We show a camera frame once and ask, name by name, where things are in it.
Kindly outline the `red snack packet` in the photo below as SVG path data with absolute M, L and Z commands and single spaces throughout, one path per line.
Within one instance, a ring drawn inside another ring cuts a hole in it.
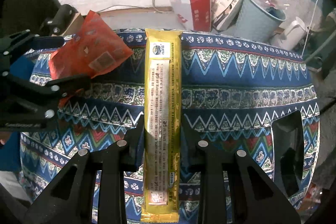
M 94 78 L 116 69 L 132 54 L 123 39 L 91 10 L 79 32 L 52 53 L 50 75 L 54 80 L 75 75 Z

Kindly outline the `gold slim biscuit pack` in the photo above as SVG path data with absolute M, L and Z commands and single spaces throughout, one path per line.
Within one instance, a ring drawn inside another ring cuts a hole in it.
M 181 32 L 147 29 L 141 221 L 179 221 Z

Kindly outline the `blue cardboard box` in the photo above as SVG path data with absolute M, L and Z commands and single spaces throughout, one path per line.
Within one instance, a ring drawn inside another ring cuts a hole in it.
M 34 63 L 22 56 L 10 67 L 10 73 L 20 79 L 29 80 L 34 68 Z M 18 172 L 21 170 L 19 152 L 19 133 L 13 132 L 5 144 L 1 144 L 1 171 Z

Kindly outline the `black phone on cloth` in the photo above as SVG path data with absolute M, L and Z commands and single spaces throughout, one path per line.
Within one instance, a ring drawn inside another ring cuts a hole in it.
M 301 112 L 296 110 L 271 124 L 274 183 L 287 196 L 299 192 L 303 175 L 304 138 Z

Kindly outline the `patterned blue table cloth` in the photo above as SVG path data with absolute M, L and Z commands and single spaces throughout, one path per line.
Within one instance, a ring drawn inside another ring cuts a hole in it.
M 124 138 L 144 117 L 146 30 L 115 32 L 133 51 L 111 72 L 91 78 L 86 89 L 64 93 L 54 126 L 22 131 L 22 178 L 34 201 L 81 149 L 108 148 Z M 274 182 L 271 124 L 296 110 L 301 112 L 304 138 L 303 175 L 299 192 L 285 197 L 296 210 L 315 168 L 319 141 L 317 95 L 305 63 L 294 52 L 263 43 L 221 35 L 181 32 L 181 117 L 185 116 L 201 139 L 232 153 L 246 151 Z M 30 82 L 52 81 L 49 60 L 59 48 L 42 50 Z M 141 221 L 143 163 L 136 172 L 124 172 L 126 223 Z M 224 175 L 227 223 L 233 223 L 228 175 Z M 96 174 L 92 222 L 98 223 L 101 171 Z M 181 164 L 179 221 L 198 223 L 201 174 Z

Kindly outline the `white red paper bag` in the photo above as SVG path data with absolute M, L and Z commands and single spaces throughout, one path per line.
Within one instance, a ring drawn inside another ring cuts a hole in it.
M 212 5 L 216 0 L 170 0 L 173 12 L 185 29 L 209 32 Z

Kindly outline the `white electric kettle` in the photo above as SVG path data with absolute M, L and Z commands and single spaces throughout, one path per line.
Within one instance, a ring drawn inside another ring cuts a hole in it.
M 307 26 L 299 17 L 291 22 L 281 34 L 276 34 L 271 40 L 272 46 L 291 51 L 307 34 Z

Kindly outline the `light blue bucket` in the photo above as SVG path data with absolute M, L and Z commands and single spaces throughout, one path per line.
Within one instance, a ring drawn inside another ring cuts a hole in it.
M 267 42 L 285 20 L 283 10 L 273 7 L 265 10 L 254 0 L 243 0 L 234 27 L 234 37 Z

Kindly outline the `flat cardboard packaging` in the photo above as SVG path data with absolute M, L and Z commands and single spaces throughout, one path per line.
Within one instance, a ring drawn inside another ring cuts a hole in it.
M 227 30 L 238 16 L 243 0 L 217 0 L 213 9 L 213 28 Z

